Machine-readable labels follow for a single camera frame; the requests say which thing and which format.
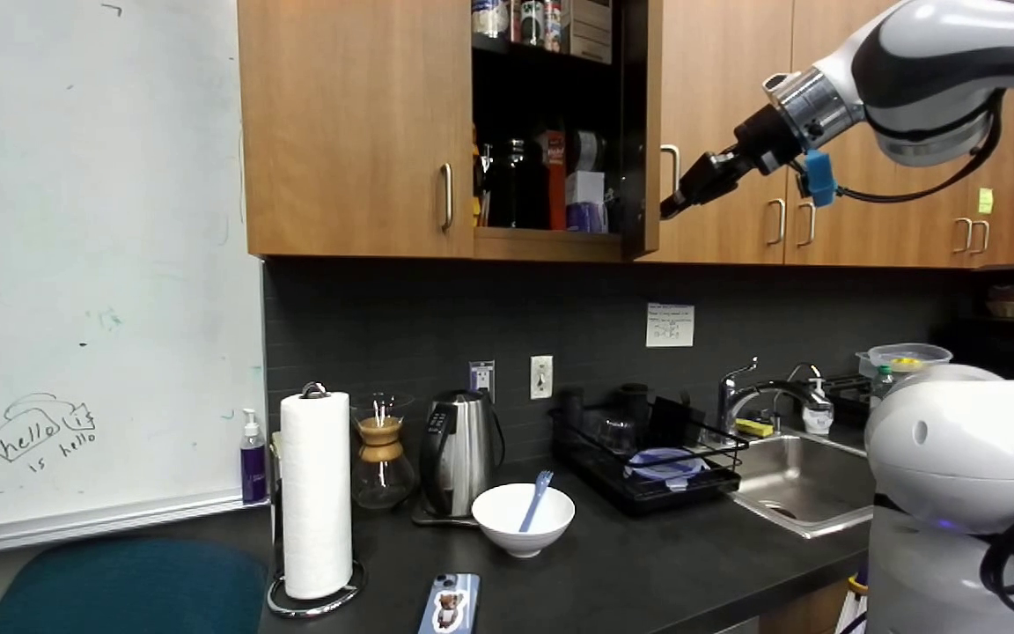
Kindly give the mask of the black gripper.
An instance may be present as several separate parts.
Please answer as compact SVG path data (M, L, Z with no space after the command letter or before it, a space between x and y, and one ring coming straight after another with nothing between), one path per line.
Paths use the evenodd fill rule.
M708 206L741 187L745 172L775 172L802 153L791 119L765 107L735 126L735 140L723 153L705 153L688 175L678 195L657 206L661 217L677 217L693 206Z

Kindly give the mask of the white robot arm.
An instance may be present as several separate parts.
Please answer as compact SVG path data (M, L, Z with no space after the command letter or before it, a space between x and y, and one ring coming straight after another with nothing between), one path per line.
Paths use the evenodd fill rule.
M768 84L768 107L702 156L670 215L762 169L802 172L870 126L897 167L987 160L1014 97L1014 0L893 0L838 48ZM1014 327L960 331L906 370L863 428L872 477L867 610L849 634L1014 634Z

